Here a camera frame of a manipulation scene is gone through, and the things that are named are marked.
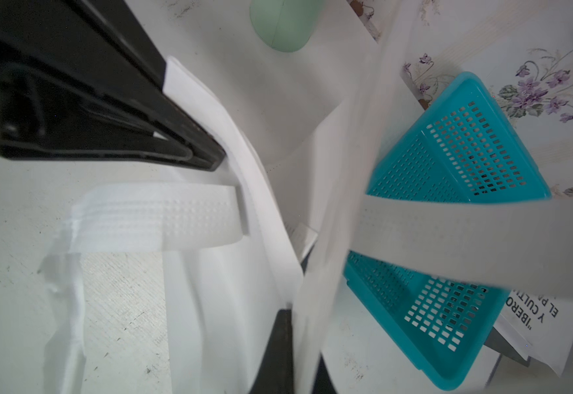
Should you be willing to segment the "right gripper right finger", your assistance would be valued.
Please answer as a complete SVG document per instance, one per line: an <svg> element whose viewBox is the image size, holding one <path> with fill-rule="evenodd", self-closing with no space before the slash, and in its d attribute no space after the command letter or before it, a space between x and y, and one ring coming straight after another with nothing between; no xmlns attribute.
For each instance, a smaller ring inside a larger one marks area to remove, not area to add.
<svg viewBox="0 0 573 394"><path fill-rule="evenodd" d="M279 310L250 394L295 392L292 310Z"/></svg>

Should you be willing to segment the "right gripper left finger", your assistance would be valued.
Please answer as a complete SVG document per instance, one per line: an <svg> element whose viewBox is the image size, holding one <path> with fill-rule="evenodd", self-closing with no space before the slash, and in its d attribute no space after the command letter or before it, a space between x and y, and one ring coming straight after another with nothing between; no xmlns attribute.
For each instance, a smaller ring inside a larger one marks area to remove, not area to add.
<svg viewBox="0 0 573 394"><path fill-rule="evenodd" d="M0 157L216 170L225 150L165 70L123 1L0 1Z"/></svg>

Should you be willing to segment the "white insulated delivery bag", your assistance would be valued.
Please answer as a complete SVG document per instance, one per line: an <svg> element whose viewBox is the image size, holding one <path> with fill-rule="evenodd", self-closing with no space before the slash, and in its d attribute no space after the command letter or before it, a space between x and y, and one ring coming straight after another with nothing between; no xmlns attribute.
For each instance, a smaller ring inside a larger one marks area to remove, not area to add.
<svg viewBox="0 0 573 394"><path fill-rule="evenodd" d="M200 326L194 379L227 389L251 388L278 310L295 315L293 354L297 392L310 392L339 275L352 251L368 175L391 123L401 56L418 18L415 1L399 3L356 94L337 161L325 172L327 203L311 265L300 267L265 168L220 100L176 58L166 61L163 93L216 136L237 177L236 186L134 183L88 193L61 226L40 271L58 328L45 348L46 393L78 393L84 381L84 284L80 260L96 252L181 253L225 278L219 285L188 282ZM573 200L497 208L505 226L506 259L480 272L489 285L521 287L573 298Z"/></svg>

